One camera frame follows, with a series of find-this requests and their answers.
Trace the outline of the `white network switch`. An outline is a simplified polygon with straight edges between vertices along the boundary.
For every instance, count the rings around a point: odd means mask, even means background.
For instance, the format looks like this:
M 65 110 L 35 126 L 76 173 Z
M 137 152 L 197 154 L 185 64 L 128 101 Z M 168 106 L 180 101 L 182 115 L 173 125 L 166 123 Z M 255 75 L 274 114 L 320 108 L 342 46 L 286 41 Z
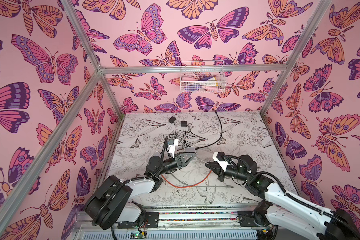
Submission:
M 187 148 L 183 149 L 183 151 L 185 153 L 195 153 L 196 149 L 194 147 L 187 147 Z
M 161 155 L 162 155 L 161 152 L 156 151 L 151 155 L 151 157 L 158 157 L 160 159 Z

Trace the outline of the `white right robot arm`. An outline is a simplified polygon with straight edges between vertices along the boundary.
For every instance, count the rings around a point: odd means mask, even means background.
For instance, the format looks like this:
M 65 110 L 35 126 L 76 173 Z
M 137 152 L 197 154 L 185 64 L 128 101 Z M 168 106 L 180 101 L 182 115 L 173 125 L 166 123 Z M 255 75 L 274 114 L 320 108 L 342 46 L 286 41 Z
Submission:
M 256 225 L 282 227 L 309 240 L 360 240 L 350 214 L 311 203 L 287 191 L 276 176 L 259 172 L 250 156 L 216 152 L 213 159 L 205 166 L 219 181 L 227 177 L 242 181 L 250 194 L 261 199 L 252 213 Z

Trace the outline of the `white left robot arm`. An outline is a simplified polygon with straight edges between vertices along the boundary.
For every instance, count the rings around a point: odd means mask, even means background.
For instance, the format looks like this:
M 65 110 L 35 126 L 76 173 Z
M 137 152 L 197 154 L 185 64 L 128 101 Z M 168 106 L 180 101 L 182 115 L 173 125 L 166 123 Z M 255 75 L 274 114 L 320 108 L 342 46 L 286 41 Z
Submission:
M 156 191 L 163 182 L 162 174 L 186 167 L 196 156 L 196 152 L 181 152 L 164 160 L 164 154 L 153 155 L 142 177 L 122 181 L 109 176 L 88 199 L 84 212 L 91 217 L 93 226 L 103 230 L 122 222 L 140 226 L 146 211 L 132 199 Z

